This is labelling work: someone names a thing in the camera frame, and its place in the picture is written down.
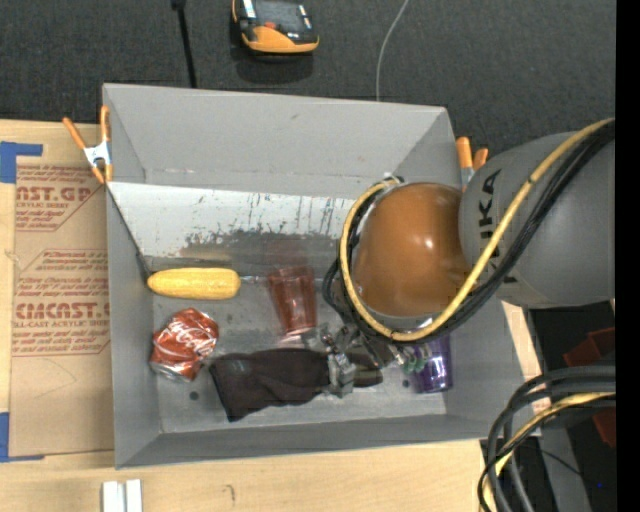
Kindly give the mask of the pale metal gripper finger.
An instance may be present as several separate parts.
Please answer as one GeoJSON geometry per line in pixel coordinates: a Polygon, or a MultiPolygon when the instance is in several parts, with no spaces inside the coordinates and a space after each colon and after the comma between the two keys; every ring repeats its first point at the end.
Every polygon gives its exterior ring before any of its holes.
{"type": "Polygon", "coordinates": [[[327,356],[329,387],[331,394],[344,397],[354,388],[356,366],[344,353],[331,353],[327,356]]]}
{"type": "Polygon", "coordinates": [[[301,334],[303,345],[318,353],[341,353],[349,343],[350,328],[331,330],[328,324],[313,327],[301,334]]]}

